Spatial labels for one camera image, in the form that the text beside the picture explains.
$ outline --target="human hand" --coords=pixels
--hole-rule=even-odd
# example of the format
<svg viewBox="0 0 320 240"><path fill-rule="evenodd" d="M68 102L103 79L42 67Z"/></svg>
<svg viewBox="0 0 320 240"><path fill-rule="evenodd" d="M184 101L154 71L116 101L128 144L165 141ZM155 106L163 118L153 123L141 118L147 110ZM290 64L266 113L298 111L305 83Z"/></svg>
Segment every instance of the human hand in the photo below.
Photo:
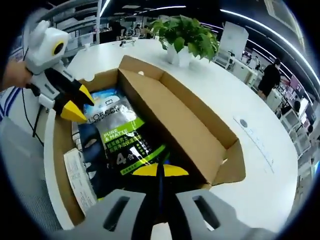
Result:
<svg viewBox="0 0 320 240"><path fill-rule="evenodd" d="M9 61L5 67L1 90L10 87L25 88L31 78L32 74L27 70L24 61Z"/></svg>

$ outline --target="ceiling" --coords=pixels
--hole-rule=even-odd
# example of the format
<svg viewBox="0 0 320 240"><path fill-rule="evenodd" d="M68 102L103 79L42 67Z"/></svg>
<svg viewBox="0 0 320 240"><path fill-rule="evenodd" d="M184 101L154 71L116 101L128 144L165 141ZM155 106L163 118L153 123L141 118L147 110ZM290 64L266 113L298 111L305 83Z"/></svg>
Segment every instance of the ceiling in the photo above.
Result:
<svg viewBox="0 0 320 240"><path fill-rule="evenodd" d="M50 3L58 5L65 2L64 0L51 0ZM245 27L249 33L249 39L259 46L263 47L272 55L281 59L283 64L301 81L305 89L314 96L318 96L320 92L319 82L306 65L306 63L298 56L298 54L289 47L282 39L271 33L269 30L260 25L244 19L239 16L221 12L220 9L228 10L237 14L254 19L272 30L280 33L282 37L288 40L307 60L315 70L317 76L320 76L318 67L318 56L314 53L314 47L310 43L307 35L297 35L292 29L288 28L285 23L281 23L278 19L272 17L267 6L281 5L281 8L275 8L274 14L280 19L288 22L288 16L284 14L286 11L282 0L110 0L102 17L117 16L121 13L122 16L132 16L143 11L141 14L146 17L157 17L159 15L185 15L192 18L197 18L200 22L222 27L225 21L229 21ZM185 8L171 8L152 10L168 6L186 6ZM213 28L218 31L218 38L222 34L221 29ZM255 48L263 53L266 57L270 57L269 53L250 41L247 43L248 48ZM291 76L290 72L282 67L284 72Z"/></svg>

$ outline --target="green label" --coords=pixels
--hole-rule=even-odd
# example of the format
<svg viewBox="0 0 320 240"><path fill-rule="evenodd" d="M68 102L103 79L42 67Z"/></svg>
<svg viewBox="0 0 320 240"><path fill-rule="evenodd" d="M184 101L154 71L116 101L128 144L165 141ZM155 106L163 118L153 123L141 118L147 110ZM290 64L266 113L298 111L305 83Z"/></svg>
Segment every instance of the green label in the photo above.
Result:
<svg viewBox="0 0 320 240"><path fill-rule="evenodd" d="M135 120L127 122L121 126L118 126L110 131L107 131L101 134L103 143L106 144L113 139L119 138L127 133L130 133L138 128L140 128L145 122L141 120L140 117L137 117Z"/></svg>
<svg viewBox="0 0 320 240"><path fill-rule="evenodd" d="M152 152L151 154L149 154L145 158L140 159L139 161L135 162L134 164L132 164L132 165L126 167L125 169L121 170L120 171L121 175L128 174L131 171L139 168L141 165L146 165L146 163L148 163L152 159L156 158L165 148L166 148L165 145L161 145L157 150L155 150L154 152Z"/></svg>
<svg viewBox="0 0 320 240"><path fill-rule="evenodd" d="M128 138L126 136L119 137L115 141L109 141L106 144L106 147L109 149L110 153L114 153L116 151L121 150L122 148L125 148L131 144L134 144L136 141L140 141L142 139L141 135L137 135L131 138Z"/></svg>

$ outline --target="person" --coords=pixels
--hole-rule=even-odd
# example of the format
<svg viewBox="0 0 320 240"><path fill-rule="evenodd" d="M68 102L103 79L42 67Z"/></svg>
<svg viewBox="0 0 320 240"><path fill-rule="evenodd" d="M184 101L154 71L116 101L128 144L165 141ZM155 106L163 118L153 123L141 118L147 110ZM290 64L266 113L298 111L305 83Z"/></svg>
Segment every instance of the person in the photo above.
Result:
<svg viewBox="0 0 320 240"><path fill-rule="evenodd" d="M251 56L251 55L249 55L248 59L246 60L246 64L247 64L247 65L249 65L249 64L250 64L251 59L252 59L252 56Z"/></svg>
<svg viewBox="0 0 320 240"><path fill-rule="evenodd" d="M134 35L135 34L135 28L134 28L134 26L133 25L131 25L130 27L129 27L129 29L128 29L128 36L132 36L132 35Z"/></svg>
<svg viewBox="0 0 320 240"><path fill-rule="evenodd" d="M140 35L141 29L140 29L140 24L137 24L134 28L134 35Z"/></svg>
<svg viewBox="0 0 320 240"><path fill-rule="evenodd" d="M293 103L293 110L295 111L296 114L299 113L300 111L300 107L301 107L301 103L299 101L294 101ZM287 112L289 112L291 110L291 106L285 106L283 108L281 108L281 115L285 115Z"/></svg>
<svg viewBox="0 0 320 240"><path fill-rule="evenodd" d="M140 24L137 24L134 28L134 30L139 29L140 30Z"/></svg>
<svg viewBox="0 0 320 240"><path fill-rule="evenodd" d="M121 39L123 39L127 35L127 28L125 26L121 25L121 33L120 33Z"/></svg>
<svg viewBox="0 0 320 240"><path fill-rule="evenodd" d="M119 41L121 36L122 26L118 21L110 21L109 27L111 27L111 42Z"/></svg>
<svg viewBox="0 0 320 240"><path fill-rule="evenodd" d="M260 61L259 61L259 59L257 58L257 65L255 66L255 68L254 68L254 70L259 70L260 69L260 67L261 67L261 65L260 65Z"/></svg>
<svg viewBox="0 0 320 240"><path fill-rule="evenodd" d="M146 39L151 39L152 38L152 35L151 35L151 32L150 32L150 28L149 28L148 25L144 25L143 33L145 34L145 38Z"/></svg>
<svg viewBox="0 0 320 240"><path fill-rule="evenodd" d="M280 65L281 62L277 58L273 64L264 69L264 75L258 85L258 95L263 100L266 100L271 90L280 84Z"/></svg>
<svg viewBox="0 0 320 240"><path fill-rule="evenodd" d="M309 136L314 131L314 126L312 125L308 126L307 131L308 132L306 134Z"/></svg>
<svg viewBox="0 0 320 240"><path fill-rule="evenodd" d="M31 81L31 78L32 74L27 70L24 61L17 62L10 60L4 70L0 92L10 87L25 88Z"/></svg>

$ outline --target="desk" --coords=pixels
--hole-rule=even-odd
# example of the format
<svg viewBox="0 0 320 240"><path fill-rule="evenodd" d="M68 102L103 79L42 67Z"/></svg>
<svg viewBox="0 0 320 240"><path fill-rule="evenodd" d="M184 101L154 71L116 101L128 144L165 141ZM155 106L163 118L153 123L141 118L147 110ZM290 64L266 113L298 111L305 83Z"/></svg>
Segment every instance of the desk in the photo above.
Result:
<svg viewBox="0 0 320 240"><path fill-rule="evenodd" d="M221 184L210 189L235 208L240 221L250 227L273 232L282 229L291 211L297 186L298 159L290 137L275 114L249 87L230 72L207 59L193 59L189 68L177 68L166 62L166 52L153 39L139 39L135 45L119 47L104 43L80 50L68 70L76 79L88 81L96 73L117 68L124 55L153 64L181 81L212 108L240 139L246 178L241 182ZM234 120L245 119L274 159L274 173L266 169L266 160L257 145ZM45 131L45 177L53 209L64 228L72 228L60 199L53 164L55 112L49 113ZM168 232L168 225L162 224Z"/></svg>
<svg viewBox="0 0 320 240"><path fill-rule="evenodd" d="M251 88L258 78L257 71L234 57L231 59L234 61L232 74Z"/></svg>

